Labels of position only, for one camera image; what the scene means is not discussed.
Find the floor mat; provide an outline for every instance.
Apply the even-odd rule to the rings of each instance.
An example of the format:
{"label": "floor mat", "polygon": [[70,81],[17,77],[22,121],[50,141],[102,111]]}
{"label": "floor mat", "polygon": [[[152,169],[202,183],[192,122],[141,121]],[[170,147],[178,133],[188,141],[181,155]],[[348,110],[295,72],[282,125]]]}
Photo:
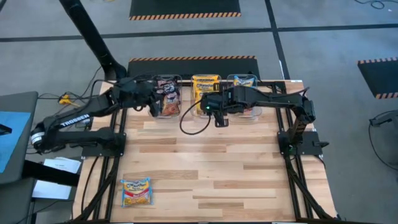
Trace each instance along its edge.
{"label": "floor mat", "polygon": [[190,80],[198,74],[219,74],[226,79],[230,74],[248,73],[260,78],[256,56],[132,58],[128,68],[130,77],[146,79],[153,75],[181,75],[183,80]]}
{"label": "floor mat", "polygon": [[376,99],[398,97],[396,57],[358,61],[358,68]]}
{"label": "floor mat", "polygon": [[130,20],[239,17],[239,0],[132,0]]}

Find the chip bag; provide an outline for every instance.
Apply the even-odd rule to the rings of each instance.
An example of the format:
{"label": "chip bag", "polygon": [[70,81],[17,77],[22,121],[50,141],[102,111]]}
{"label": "chip bag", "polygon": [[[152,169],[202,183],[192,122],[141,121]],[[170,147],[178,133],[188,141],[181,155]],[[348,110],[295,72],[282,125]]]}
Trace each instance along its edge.
{"label": "chip bag", "polygon": [[[195,102],[201,100],[204,93],[213,92],[214,84],[220,83],[219,75],[194,75],[193,78],[193,96]],[[196,111],[198,115],[202,115],[203,111],[200,109],[200,104],[197,104]]]}
{"label": "chip bag", "polygon": [[178,116],[180,114],[180,89],[177,77],[172,80],[156,80],[157,93],[164,94],[164,100],[160,102],[161,116]]}
{"label": "chip bag", "polygon": [[131,205],[153,205],[152,187],[150,186],[150,178],[142,180],[121,180],[123,184],[122,207]]}
{"label": "chip bag", "polygon": [[[241,79],[237,75],[234,76],[234,86],[242,85],[246,87],[253,87],[254,78]],[[253,116],[253,109],[247,109],[243,111],[243,116]]]}

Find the clear plastic container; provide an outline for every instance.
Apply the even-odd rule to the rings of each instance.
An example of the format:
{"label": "clear plastic container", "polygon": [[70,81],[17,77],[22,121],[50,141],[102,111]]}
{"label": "clear plastic container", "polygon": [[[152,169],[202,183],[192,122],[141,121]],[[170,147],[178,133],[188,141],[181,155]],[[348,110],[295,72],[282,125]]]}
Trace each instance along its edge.
{"label": "clear plastic container", "polygon": [[158,93],[166,94],[163,101],[158,102],[160,113],[154,119],[156,121],[178,122],[182,106],[181,76],[156,75],[153,77],[152,82],[155,83]]}
{"label": "clear plastic container", "polygon": [[[201,99],[203,93],[211,93],[218,91],[215,89],[214,84],[220,84],[221,77],[215,74],[208,75],[193,75],[191,77],[191,105],[195,104]],[[191,109],[191,114],[195,118],[205,118],[208,116],[200,109],[200,103]]]}
{"label": "clear plastic container", "polygon": [[[228,88],[244,85],[251,88],[257,88],[257,77],[255,75],[248,74],[234,74],[228,75],[227,77]],[[250,110],[245,110],[243,113],[229,114],[229,121],[232,123],[245,123],[248,121],[258,120],[258,116],[262,113],[261,107],[253,107]]]}

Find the ramen noodle package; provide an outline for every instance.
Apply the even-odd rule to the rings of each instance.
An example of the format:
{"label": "ramen noodle package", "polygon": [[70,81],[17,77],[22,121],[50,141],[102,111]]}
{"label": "ramen noodle package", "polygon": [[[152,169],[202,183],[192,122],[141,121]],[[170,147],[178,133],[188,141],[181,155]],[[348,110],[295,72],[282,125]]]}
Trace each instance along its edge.
{"label": "ramen noodle package", "polygon": [[[214,91],[214,84],[220,83],[219,75],[194,75],[193,78],[193,95],[195,102],[200,101],[204,93]],[[202,115],[200,104],[196,106],[197,114]]]}
{"label": "ramen noodle package", "polygon": [[[254,78],[249,78],[249,79],[241,79],[237,75],[234,76],[234,86],[242,85],[242,86],[247,86],[247,87],[253,87],[254,84]],[[253,110],[248,109],[243,111],[244,116],[252,116]]]}
{"label": "ramen noodle package", "polygon": [[164,94],[160,102],[161,116],[177,116],[180,114],[180,89],[177,77],[172,80],[157,80],[157,93]]}
{"label": "ramen noodle package", "polygon": [[123,184],[122,207],[131,205],[153,205],[150,178],[142,180],[121,180]]}

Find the white paper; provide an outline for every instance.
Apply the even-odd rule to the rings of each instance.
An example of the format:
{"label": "white paper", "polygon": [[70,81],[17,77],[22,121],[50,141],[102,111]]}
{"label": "white paper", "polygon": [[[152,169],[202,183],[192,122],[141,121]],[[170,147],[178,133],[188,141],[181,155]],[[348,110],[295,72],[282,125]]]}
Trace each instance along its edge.
{"label": "white paper", "polygon": [[[76,174],[81,162],[64,157],[44,160],[44,165]],[[35,198],[68,199],[72,187],[38,180],[33,190]]]}

